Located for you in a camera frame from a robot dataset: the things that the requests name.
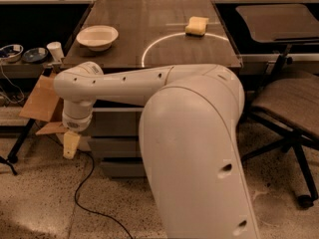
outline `sponge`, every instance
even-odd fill
[[[185,33],[193,36],[203,36],[206,32],[208,18],[190,17]]]
[[[64,134],[64,139],[63,139],[63,157],[67,159],[73,159],[74,155],[77,152],[79,143],[80,143],[81,135],[68,130]]]

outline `speckled floor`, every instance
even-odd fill
[[[2,124],[23,123],[18,109],[0,109]],[[128,238],[110,218],[89,213],[75,204],[80,182],[92,168],[85,154],[62,157],[62,148],[34,126],[25,140],[13,176],[0,164],[0,238]],[[6,157],[16,140],[0,135],[0,155]],[[277,136],[248,120],[239,126],[239,151],[246,153]],[[307,150],[310,167],[319,182],[318,152]],[[318,202],[301,210],[295,193],[307,192],[292,152],[274,150],[248,160],[244,171],[262,239],[313,239],[319,234]],[[136,238],[165,238],[153,195],[145,179],[109,180],[98,164],[79,194],[81,205],[117,218]]]

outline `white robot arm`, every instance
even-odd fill
[[[236,144],[244,94],[220,65],[103,75],[92,62],[60,73],[64,125],[85,129],[95,100],[143,106],[140,146],[168,238],[258,239]]]

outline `gray drawer cabinet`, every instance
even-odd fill
[[[89,128],[88,144],[100,168],[112,179],[145,177],[139,145],[142,109],[96,109]]]

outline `chair wheel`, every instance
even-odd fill
[[[298,203],[301,208],[308,209],[313,206],[313,201],[310,195],[298,196]]]

